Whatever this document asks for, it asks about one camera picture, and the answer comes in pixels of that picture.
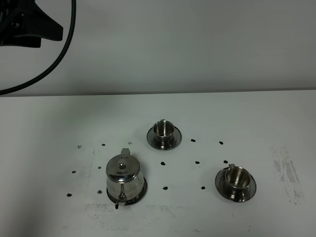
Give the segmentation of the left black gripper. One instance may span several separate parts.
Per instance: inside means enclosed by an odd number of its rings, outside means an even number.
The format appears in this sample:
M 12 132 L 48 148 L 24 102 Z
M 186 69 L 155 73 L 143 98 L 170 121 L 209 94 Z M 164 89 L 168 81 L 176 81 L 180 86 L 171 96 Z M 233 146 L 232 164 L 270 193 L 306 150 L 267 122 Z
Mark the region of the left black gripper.
M 40 48 L 41 38 L 63 39 L 63 27 L 35 0 L 0 1 L 0 45 Z

